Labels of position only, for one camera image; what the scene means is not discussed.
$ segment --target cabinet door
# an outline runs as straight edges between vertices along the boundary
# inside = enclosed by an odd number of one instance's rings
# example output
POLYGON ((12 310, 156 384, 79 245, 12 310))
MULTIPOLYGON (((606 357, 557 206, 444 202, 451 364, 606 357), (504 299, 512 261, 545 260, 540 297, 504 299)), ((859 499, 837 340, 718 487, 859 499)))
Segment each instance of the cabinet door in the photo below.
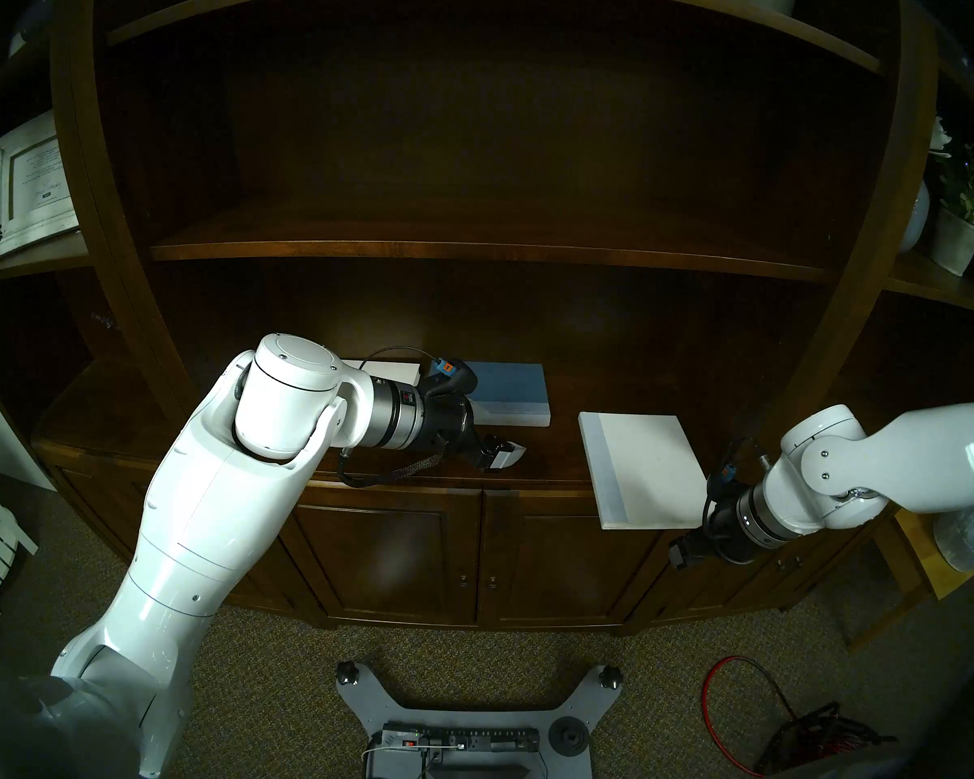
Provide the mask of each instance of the cabinet door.
POLYGON ((620 625, 667 562, 665 531, 607 531, 591 491, 487 491, 483 625, 620 625))
POLYGON ((328 616, 433 625, 476 619, 480 492, 311 485, 282 541, 328 616))
MULTIPOLYGON (((62 495, 116 555, 129 562, 137 546, 144 495, 159 464, 97 457, 68 448, 37 451, 62 495)), ((324 613, 279 542, 243 575, 227 602, 299 616, 313 624, 324 621, 324 613)))
POLYGON ((68 466, 47 462, 62 493, 124 561, 134 555, 144 493, 156 465, 148 469, 144 463, 110 464, 92 457, 68 466))
POLYGON ((636 609, 630 628, 790 605, 854 535, 819 531, 771 553, 758 553, 744 566, 719 559, 681 571, 668 566, 636 609))

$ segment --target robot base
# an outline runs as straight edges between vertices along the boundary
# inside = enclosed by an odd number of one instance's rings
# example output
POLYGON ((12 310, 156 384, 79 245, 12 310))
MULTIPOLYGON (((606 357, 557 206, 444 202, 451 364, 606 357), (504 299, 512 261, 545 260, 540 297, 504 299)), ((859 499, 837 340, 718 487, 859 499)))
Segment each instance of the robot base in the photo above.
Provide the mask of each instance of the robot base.
POLYGON ((359 717, 369 738, 387 730, 387 745, 368 755, 365 779, 412 779, 425 767, 427 779, 492 777, 509 779, 591 779, 592 760, 588 733, 621 694, 623 677, 615 667, 597 665, 578 688, 555 709, 528 712, 448 712, 444 709, 408 709, 382 688, 367 665, 342 662, 335 671, 335 690, 359 717), (406 730, 463 730, 466 732, 539 733, 539 750, 524 750, 515 742, 498 742, 494 750, 404 747, 389 732, 406 730))

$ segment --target white picture frame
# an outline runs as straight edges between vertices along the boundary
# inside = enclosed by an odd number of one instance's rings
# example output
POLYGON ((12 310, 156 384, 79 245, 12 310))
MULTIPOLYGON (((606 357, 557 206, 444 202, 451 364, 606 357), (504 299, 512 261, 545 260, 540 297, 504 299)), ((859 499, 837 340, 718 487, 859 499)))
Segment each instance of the white picture frame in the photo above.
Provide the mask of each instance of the white picture frame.
POLYGON ((48 111, 0 137, 0 256, 79 227, 48 111))

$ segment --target metal base plate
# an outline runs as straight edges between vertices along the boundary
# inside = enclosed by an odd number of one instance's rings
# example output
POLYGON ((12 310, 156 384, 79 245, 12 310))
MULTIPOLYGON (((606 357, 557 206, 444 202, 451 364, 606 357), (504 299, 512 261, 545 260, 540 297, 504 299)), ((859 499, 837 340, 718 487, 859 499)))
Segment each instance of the metal base plate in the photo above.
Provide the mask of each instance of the metal base plate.
MULTIPOLYGON (((449 712, 445 709, 408 709, 389 697, 379 679, 367 665, 357 663, 357 681, 335 683, 335 690, 359 717, 371 738, 391 721, 434 728, 520 729, 536 728, 541 733, 539 753, 444 751, 445 768, 490 768, 520 764, 528 769, 528 779, 591 779, 591 748, 576 756, 559 755, 548 742, 552 723, 560 718, 576 718, 592 731, 606 714, 622 686, 602 686, 600 674, 606 666, 588 671, 578 688, 555 709, 528 712, 449 712)), ((368 776, 376 779, 413 779, 422 769, 422 753, 410 751, 372 751, 368 755, 368 776)), ((432 776, 432 769, 427 773, 432 776)))

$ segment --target gray carpet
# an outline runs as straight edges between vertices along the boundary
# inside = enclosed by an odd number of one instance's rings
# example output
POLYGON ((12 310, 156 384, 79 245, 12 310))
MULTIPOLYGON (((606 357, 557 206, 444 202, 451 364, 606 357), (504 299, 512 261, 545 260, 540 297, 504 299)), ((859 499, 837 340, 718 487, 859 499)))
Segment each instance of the gray carpet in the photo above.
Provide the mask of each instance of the gray carpet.
MULTIPOLYGON (((0 498, 39 544, 0 590, 0 660, 44 673, 101 615, 125 568, 53 492, 0 476, 0 498)), ((848 654, 845 634, 895 603, 887 568, 866 547, 794 609, 669 626, 632 638, 500 634, 306 623, 224 608, 194 671, 194 716, 166 775, 356 777, 364 733, 333 688, 335 663, 373 666, 408 705, 554 706, 592 664, 619 665, 625 692, 595 732, 595 776, 735 777, 700 719, 700 683, 724 655, 767 665, 798 712, 828 700, 918 742, 974 666, 974 579, 928 600, 880 639, 848 654)), ((753 762, 782 722, 775 696, 745 665, 711 691, 713 721, 753 762)), ((554 777, 559 773, 552 771, 554 777)))

